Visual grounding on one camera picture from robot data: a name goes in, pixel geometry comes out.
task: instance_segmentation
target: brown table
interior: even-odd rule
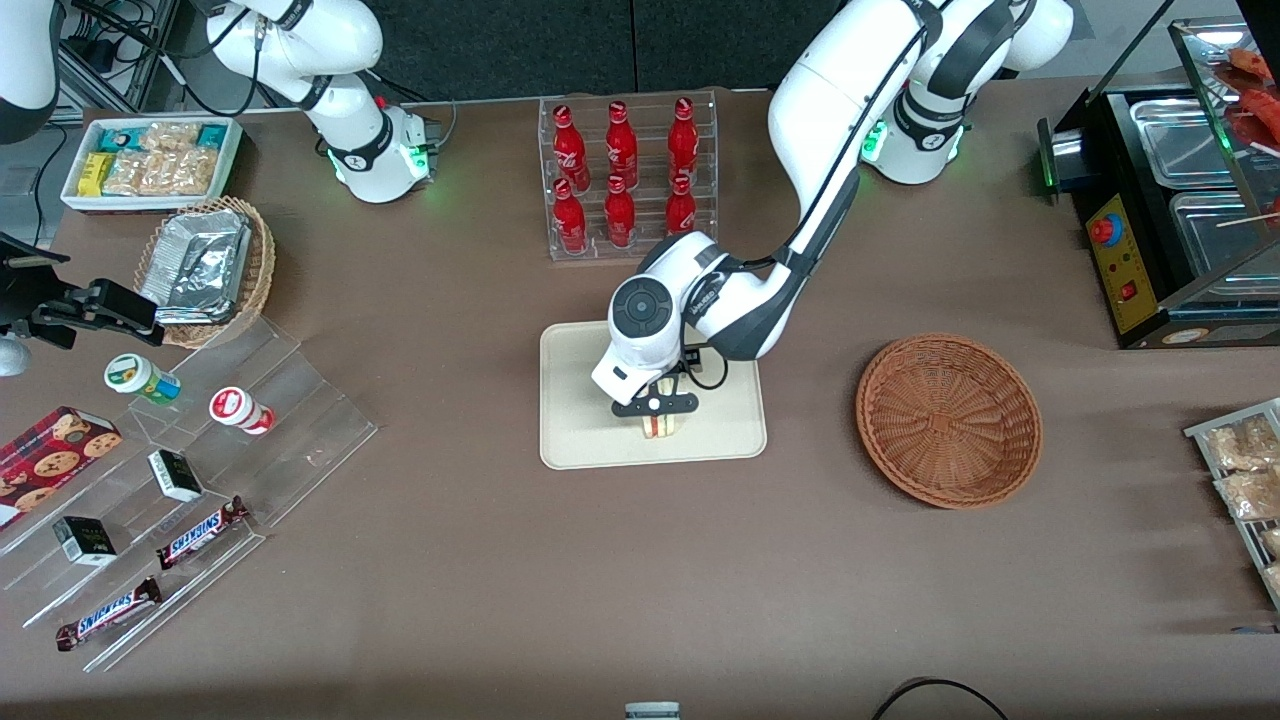
[[[334,182],[301,114],[244,117],[230,190],[279,243],[268,314],[384,429],[110,673],[0,605],[0,716],[844,719],[941,675],[1014,717],[1274,717],[1280,638],[1226,630],[1275,616],[1180,428],[1275,396],[1277,354],[1114,348],[1069,205],[1033,196],[1036,120],[1079,87],[992,83],[940,181],[867,174],[760,363],[760,457],[570,473],[538,457],[539,333],[602,318],[631,269],[548,260],[536,104],[463,106],[439,182],[388,206]],[[719,100],[721,238],[755,256],[796,201],[768,96]],[[64,277],[127,282],[155,223],[68,213]],[[1000,507],[924,507],[855,438],[863,365],[925,331],[1039,400],[1043,461]],[[36,346],[0,437],[122,411],[99,378],[137,347]]]

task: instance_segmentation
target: brown basket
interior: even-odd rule
[[[271,273],[275,270],[275,240],[271,238],[271,228],[266,227],[262,215],[259,215],[252,205],[236,197],[206,200],[198,205],[183,208],[178,210],[178,214],[212,213],[215,210],[236,210],[253,224],[248,258],[244,260],[244,274],[241,277],[239,297],[236,301],[236,314],[229,322],[220,325],[165,325],[165,345],[177,345],[189,350],[197,350],[205,345],[221,345],[253,324],[266,305],[266,296],[271,291]],[[134,292],[142,290],[142,279],[151,265],[151,254],[155,251],[159,237],[160,228],[157,227],[151,233],[151,242],[142,251],[138,269],[133,273]]]
[[[938,507],[1009,500],[1042,448],[1036,398],[977,342],[922,334],[881,350],[858,383],[858,433],[897,487]]]

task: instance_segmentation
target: coca-cola bottle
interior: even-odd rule
[[[622,176],[609,176],[609,196],[604,199],[604,218],[609,225],[609,242],[630,247],[636,229],[636,204],[627,192]]]
[[[676,122],[667,133],[667,158],[672,183],[680,176],[689,177],[689,184],[698,182],[698,126],[694,124],[694,101],[676,100]]]
[[[631,190],[640,183],[640,164],[636,146],[636,131],[627,122],[627,104],[614,100],[609,102],[609,132],[604,133],[604,145],[609,149],[609,173],[622,176],[622,182]]]
[[[694,229],[694,214],[698,204],[689,195],[689,176],[680,176],[672,184],[672,195],[667,199],[667,234]]]
[[[556,205],[552,215],[556,217],[556,232],[561,236],[561,246],[570,255],[586,252],[586,214],[582,204],[573,197],[573,188],[568,179],[556,178]]]
[[[561,173],[573,186],[573,193],[581,195],[591,187],[591,172],[586,169],[586,143],[582,133],[573,127],[573,114],[568,105],[557,105],[552,110],[556,120],[556,164]]]

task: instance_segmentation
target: aluminum foil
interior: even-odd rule
[[[236,314],[252,225],[234,210],[175,215],[156,237],[142,296],[156,322],[218,324]]]

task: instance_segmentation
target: red emergency stop button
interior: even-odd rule
[[[1124,220],[1115,213],[1107,213],[1106,217],[1094,220],[1089,225],[1089,240],[1102,247],[1114,246],[1120,242],[1121,237],[1124,237]]]

